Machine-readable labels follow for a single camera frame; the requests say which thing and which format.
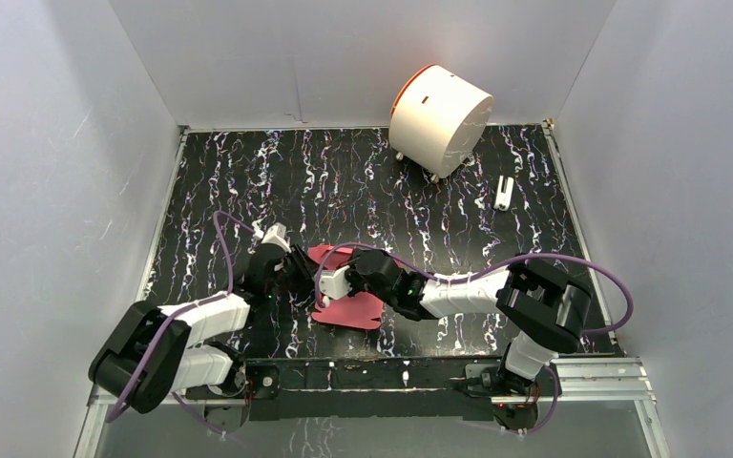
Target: white panel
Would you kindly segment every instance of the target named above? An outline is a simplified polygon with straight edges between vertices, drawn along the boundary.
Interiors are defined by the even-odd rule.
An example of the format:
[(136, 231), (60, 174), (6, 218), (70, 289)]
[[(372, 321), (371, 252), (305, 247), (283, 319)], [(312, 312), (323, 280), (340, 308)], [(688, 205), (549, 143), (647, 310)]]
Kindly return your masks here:
[(0, 0), (0, 457), (72, 455), (177, 140), (106, 1)]
[(181, 356), (171, 391), (203, 385), (220, 385), (232, 368), (229, 356), (212, 346), (187, 348)]
[(556, 126), (673, 456), (733, 456), (733, 3), (620, 0)]
[[(199, 305), (197, 308), (178, 315), (177, 320), (181, 320), (190, 326), (190, 336), (186, 346), (203, 342), (224, 332), (239, 331), (245, 326), (251, 306), (236, 294), (223, 291), (214, 295), (214, 297), (218, 296), (224, 296), (224, 298)], [(179, 305), (163, 305), (159, 308), (161, 313), (169, 317), (173, 312), (187, 306), (189, 303), (191, 302)]]
[(559, 112), (614, 3), (112, 0), (176, 121), (194, 128), (387, 126), (429, 63), (491, 93), (491, 122), (540, 121)]

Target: white cylinder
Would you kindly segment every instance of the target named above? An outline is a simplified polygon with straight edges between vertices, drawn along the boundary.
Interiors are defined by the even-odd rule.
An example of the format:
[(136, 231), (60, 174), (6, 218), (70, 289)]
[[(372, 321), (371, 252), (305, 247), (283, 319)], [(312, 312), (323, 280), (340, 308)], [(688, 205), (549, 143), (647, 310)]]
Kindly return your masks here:
[(447, 177), (473, 151), (492, 105), (492, 95), (438, 65), (430, 65), (397, 95), (389, 144), (438, 177)]

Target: red cloth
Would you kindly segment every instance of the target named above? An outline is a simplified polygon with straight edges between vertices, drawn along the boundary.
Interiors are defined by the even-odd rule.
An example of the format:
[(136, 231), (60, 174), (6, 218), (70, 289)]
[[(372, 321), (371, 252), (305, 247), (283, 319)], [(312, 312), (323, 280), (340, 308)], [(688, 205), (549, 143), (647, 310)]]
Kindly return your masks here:
[[(316, 262), (322, 262), (322, 257), (333, 247), (330, 245), (314, 246), (307, 250), (307, 255)], [(324, 266), (325, 269), (336, 269), (349, 260), (351, 248), (337, 250)], [(355, 329), (377, 329), (381, 326), (381, 315), (384, 312), (384, 302), (368, 293), (358, 293), (353, 297), (343, 297), (330, 301), (330, 305), (319, 308), (310, 314), (310, 318), (325, 324), (352, 327)]]

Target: black tabletop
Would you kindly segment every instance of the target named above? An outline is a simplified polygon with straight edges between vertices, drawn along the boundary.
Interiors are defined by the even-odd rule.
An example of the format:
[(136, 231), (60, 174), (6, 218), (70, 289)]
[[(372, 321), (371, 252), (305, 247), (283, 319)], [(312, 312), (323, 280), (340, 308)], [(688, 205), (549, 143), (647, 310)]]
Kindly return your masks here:
[[(474, 156), (431, 183), (398, 162), (386, 129), (191, 133), (160, 234), (148, 300), (187, 302), (226, 283), (212, 213), (228, 211), (263, 229), (288, 227), (294, 243), (361, 241), (442, 274), (476, 272), (532, 250), (582, 256), (539, 125), (488, 127)], [(515, 179), (508, 212), (493, 210), (501, 176)], [(251, 238), (231, 226), (235, 253)], [(561, 265), (588, 278), (574, 265)], [(375, 359), (500, 356), (517, 329), (503, 315), (453, 315), (412, 322), (386, 309), (381, 327), (315, 323), (313, 304), (290, 295), (221, 339), (257, 359)], [(603, 326), (599, 305), (587, 327)], [(581, 351), (618, 353), (607, 336)]]

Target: cable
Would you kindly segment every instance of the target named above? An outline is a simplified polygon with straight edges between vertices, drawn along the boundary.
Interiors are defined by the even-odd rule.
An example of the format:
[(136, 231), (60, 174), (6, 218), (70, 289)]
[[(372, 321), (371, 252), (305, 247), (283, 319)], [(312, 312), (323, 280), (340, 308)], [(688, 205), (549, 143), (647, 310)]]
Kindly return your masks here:
[[(340, 243), (336, 245), (333, 249), (327, 251), (325, 255), (322, 257), (322, 262), (320, 262), (320, 266), (324, 266), (327, 263), (327, 260), (341, 248), (347, 248), (347, 247), (357, 247), (357, 248), (366, 248), (371, 250), (382, 250), (382, 248), (378, 248), (376, 246), (368, 245), (366, 243), (360, 243), (360, 242), (347, 242), (347, 243)], [(418, 274), (422, 275), (428, 280), (433, 281), (445, 281), (444, 279), (438, 278), (433, 276), (432, 274), (426, 272), (423, 269), (420, 269), (419, 267), (415, 266), (414, 264), (408, 262), (407, 260), (404, 260), (400, 258), (397, 255), (394, 255), (392, 253), (388, 253), (393, 259), (397, 260), (398, 262), (404, 264), (411, 270), (417, 272)], [(566, 262), (574, 262), (575, 264), (580, 264), (584, 267), (587, 267), (592, 270), (598, 271), (600, 274), (604, 275), (605, 277), (608, 277), (609, 280), (611, 280), (620, 291), (622, 291), (622, 295), (625, 296), (625, 315), (616, 323), (610, 324), (605, 327), (601, 327), (598, 329), (586, 329), (583, 331), (583, 334), (586, 336), (595, 336), (599, 334), (607, 334), (611, 331), (620, 329), (623, 327), (626, 323), (628, 323), (628, 320), (631, 319), (631, 316), (634, 314), (634, 298), (631, 296), (631, 291), (628, 290), (628, 287), (625, 286), (625, 283), (622, 282), (616, 275), (614, 275), (610, 270), (606, 269), (605, 267), (596, 264), (594, 262), (591, 262), (589, 260), (584, 260), (582, 258), (576, 258), (574, 256), (569, 255), (560, 255), (558, 253), (527, 253), (524, 255), (518, 255), (513, 256), (512, 258), (503, 260), (501, 262), (497, 262), (496, 264), (491, 265), (490, 267), (486, 267), (482, 271), (469, 275), (467, 277), (461, 278), (461, 279), (454, 279), (448, 281), (449, 284), (461, 284), (461, 283), (467, 283), (468, 281), (474, 281), (476, 279), (479, 279), (481, 277), (484, 277), (491, 272), (494, 272), (497, 269), (500, 269), (501, 267), (508, 266), (510, 264), (514, 264), (516, 262), (522, 262), (524, 260), (562, 260)], [(316, 272), (316, 276), (314, 278), (315, 280), (315, 287), (316, 287), (316, 303), (320, 307), (324, 307), (322, 303), (322, 292), (321, 292), (321, 286), (320, 282), (322, 279), (322, 268), (320, 267), (319, 270)]]
[(246, 388), (247, 385), (248, 385), (248, 381), (246, 381), (244, 384), (242, 384), (241, 389), (239, 389), (238, 392), (235, 393), (235, 394), (223, 394), (222, 391), (220, 393), (218, 393), (216, 391), (212, 391), (212, 387), (210, 385), (207, 385), (206, 386), (206, 389), (208, 389), (212, 394), (214, 394), (216, 396), (221, 396), (223, 398), (232, 399), (232, 398), (237, 398), (238, 396), (240, 396), (240, 394), (245, 391), (245, 388)]
[(554, 370), (552, 370), (551, 367), (545, 365), (544, 369), (546, 369), (546, 371), (549, 372), (549, 374), (552, 376), (552, 382), (554, 384), (553, 390), (555, 391), (555, 394), (552, 396), (552, 404), (549, 406), (549, 411), (546, 412), (546, 416), (544, 417), (544, 419), (541, 420), (541, 422), (535, 425), (534, 427), (531, 427), (529, 429), (524, 429), (525, 433), (536, 432), (539, 429), (545, 427), (547, 422), (549, 422), (549, 420), (552, 418), (552, 415), (555, 413), (555, 408), (557, 407), (557, 393), (560, 392), (560, 381), (557, 379), (557, 374), (555, 373)]
[(231, 214), (223, 212), (222, 210), (218, 210), (217, 212), (212, 214), (212, 222), (215, 223), (215, 235), (218, 237), (218, 240), (220, 240), (220, 249), (223, 250), (223, 258), (226, 260), (226, 271), (229, 273), (228, 291), (232, 293), (235, 289), (235, 274), (233, 271), (234, 264), (232, 263), (232, 254), (229, 252), (229, 245), (226, 244), (226, 237), (223, 235), (223, 231), (220, 229), (220, 221), (218, 221), (219, 215), (223, 215), (228, 219), (231, 219), (238, 226), (252, 234), (255, 234), (256, 231), (253, 227), (233, 217)]
[(136, 387), (136, 384), (138, 384), (141, 373), (144, 371), (145, 366), (147, 366), (147, 363), (150, 361), (150, 358), (153, 355), (153, 351), (156, 349), (158, 342), (161, 341), (161, 337), (164, 335), (164, 332), (167, 331), (167, 327), (170, 325), (170, 323), (172, 323), (179, 315), (186, 313), (200, 305), (219, 301), (220, 299), (224, 298), (224, 295), (216, 295), (207, 298), (202, 302), (198, 301), (184, 305), (182, 308), (170, 314), (170, 316), (161, 323), (161, 325), (156, 330), (156, 334), (153, 336), (153, 339), (151, 339), (150, 343), (147, 344), (147, 349), (144, 351), (141, 360), (139, 360), (139, 363), (136, 365), (136, 370), (134, 370), (134, 373), (131, 374), (131, 378), (128, 379), (128, 383), (125, 384), (125, 387), (122, 389), (122, 392), (116, 399), (116, 404), (114, 404), (114, 408), (112, 408), (111, 411), (108, 412), (108, 415), (105, 417), (105, 423), (113, 422), (114, 420), (119, 418), (119, 416), (122, 415), (125, 410), (128, 409), (128, 406), (125, 404), (125, 402), (128, 400), (128, 396), (130, 396), (131, 391), (133, 391), (133, 389)]
[(219, 427), (216, 427), (215, 425), (212, 425), (209, 423), (205, 418), (203, 418), (203, 415), (199, 414), (197, 411), (195, 411), (193, 408), (189, 407), (187, 403), (184, 402), (183, 399), (181, 399), (180, 396), (178, 396), (178, 393), (173, 391), (173, 397), (176, 398), (176, 401), (186, 409), (187, 412), (189, 412), (190, 415), (192, 415), (193, 418), (198, 420), (199, 422), (203, 423), (206, 427), (209, 428), (210, 431), (219, 434), (220, 437), (225, 437), (226, 431), (220, 429)]
[[(215, 223), (215, 230), (217, 231), (216, 236), (220, 240), (220, 248), (223, 250), (223, 257), (226, 260), (226, 270), (228, 270), (229, 273), (229, 286), (228, 286), (228, 292), (231, 293), (234, 290), (235, 286), (235, 276), (233, 272), (234, 265), (232, 263), (232, 255), (229, 252), (229, 246), (226, 244), (225, 236), (223, 235), (223, 231), (220, 229), (220, 222), (218, 221), (218, 215), (223, 215), (227, 217), (228, 219), (231, 219), (233, 222), (237, 223), (240, 227), (243, 229), (251, 232), (252, 234), (255, 233), (254, 229), (245, 224), (244, 222), (240, 221), (239, 219), (233, 217), (232, 215), (223, 212), (221, 210), (218, 210), (217, 212), (212, 214), (212, 221)], [(130, 396), (131, 391), (136, 387), (136, 384), (138, 384), (139, 378), (141, 377), (142, 371), (144, 371), (145, 366), (147, 366), (147, 363), (150, 361), (151, 356), (153, 355), (154, 350), (156, 350), (156, 347), (158, 346), (158, 342), (161, 340), (161, 337), (164, 335), (164, 332), (167, 330), (167, 327), (172, 323), (179, 315), (186, 313), (198, 306), (205, 305), (207, 303), (219, 301), (220, 299), (225, 299), (226, 296), (224, 295), (215, 295), (206, 299), (203, 299), (201, 301), (193, 302), (187, 305), (184, 305), (182, 308), (176, 310), (172, 314), (170, 314), (169, 317), (167, 317), (166, 320), (164, 320), (163, 323), (158, 327), (156, 334), (153, 336), (153, 339), (150, 340), (150, 342), (147, 344), (147, 349), (145, 350), (144, 354), (141, 357), (141, 360), (139, 360), (139, 363), (136, 365), (136, 369), (134, 370), (134, 373), (131, 375), (131, 378), (128, 379), (128, 383), (125, 384), (125, 387), (122, 389), (122, 392), (119, 394), (119, 397), (116, 399), (116, 404), (114, 404), (114, 408), (111, 409), (110, 412), (108, 412), (108, 415), (105, 418), (106, 423), (111, 423), (117, 418), (119, 418), (122, 413), (125, 412), (125, 410), (128, 409), (128, 406), (125, 404), (125, 402), (128, 400), (128, 396)]]

